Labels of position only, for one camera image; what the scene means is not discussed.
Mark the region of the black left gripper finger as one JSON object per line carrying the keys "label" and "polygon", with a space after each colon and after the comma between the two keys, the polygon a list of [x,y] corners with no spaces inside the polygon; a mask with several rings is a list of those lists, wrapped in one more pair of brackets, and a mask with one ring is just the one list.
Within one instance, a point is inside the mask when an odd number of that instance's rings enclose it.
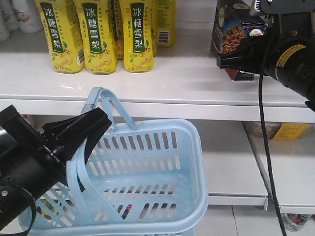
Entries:
{"label": "black left gripper finger", "polygon": [[[110,127],[111,121],[108,119],[108,127]],[[62,163],[66,163],[67,161],[71,160],[77,151],[77,149],[83,144],[84,141],[86,141],[86,144],[84,144],[84,161],[87,162],[88,158],[90,157],[92,150],[98,143],[99,139],[101,138],[103,134],[101,134],[99,131],[97,131],[96,134],[90,135],[85,140],[83,140],[81,143],[78,142],[71,142],[69,144],[57,144],[56,150],[57,150],[57,157]]]}
{"label": "black left gripper finger", "polygon": [[79,116],[43,125],[44,135],[57,144],[81,143],[99,131],[104,134],[108,129],[108,116],[100,108],[92,109]]}

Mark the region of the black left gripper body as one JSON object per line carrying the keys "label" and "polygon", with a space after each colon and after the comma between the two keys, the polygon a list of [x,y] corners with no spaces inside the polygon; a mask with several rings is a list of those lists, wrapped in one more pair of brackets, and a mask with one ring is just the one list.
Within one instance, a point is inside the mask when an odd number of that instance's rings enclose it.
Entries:
{"label": "black left gripper body", "polygon": [[47,141],[18,113],[13,105],[0,112],[0,126],[49,172],[49,176],[67,185],[65,164],[48,149]]}

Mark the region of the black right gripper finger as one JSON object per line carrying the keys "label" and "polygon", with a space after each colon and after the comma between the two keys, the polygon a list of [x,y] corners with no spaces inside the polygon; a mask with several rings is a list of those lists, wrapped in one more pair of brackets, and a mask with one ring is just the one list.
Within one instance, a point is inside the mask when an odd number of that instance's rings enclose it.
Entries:
{"label": "black right gripper finger", "polygon": [[262,42],[263,36],[243,38],[234,51],[217,54],[217,66],[220,69],[259,74],[262,64],[262,49],[259,49],[259,44]]}

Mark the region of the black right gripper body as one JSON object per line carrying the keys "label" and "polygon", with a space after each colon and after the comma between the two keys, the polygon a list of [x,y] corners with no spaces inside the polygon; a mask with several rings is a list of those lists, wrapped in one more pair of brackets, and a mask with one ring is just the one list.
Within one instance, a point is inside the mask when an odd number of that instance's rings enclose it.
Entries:
{"label": "black right gripper body", "polygon": [[312,74],[313,13],[273,15],[263,42],[260,74]]}

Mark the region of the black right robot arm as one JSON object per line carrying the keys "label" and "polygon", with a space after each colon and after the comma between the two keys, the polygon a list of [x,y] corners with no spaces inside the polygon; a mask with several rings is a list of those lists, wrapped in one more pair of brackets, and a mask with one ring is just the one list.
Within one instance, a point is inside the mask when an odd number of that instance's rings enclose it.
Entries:
{"label": "black right robot arm", "polygon": [[269,76],[315,109],[313,0],[255,0],[250,10],[217,16],[211,49],[227,72]]}

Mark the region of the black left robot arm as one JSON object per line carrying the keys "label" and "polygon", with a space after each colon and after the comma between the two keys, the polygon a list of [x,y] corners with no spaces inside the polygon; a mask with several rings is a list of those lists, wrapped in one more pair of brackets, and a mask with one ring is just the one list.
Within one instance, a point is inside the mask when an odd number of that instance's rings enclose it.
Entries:
{"label": "black left robot arm", "polygon": [[94,108],[34,129],[13,105],[0,113],[0,126],[13,142],[0,146],[0,227],[3,229],[57,182],[67,185],[66,163],[86,141],[91,153],[111,125]]}

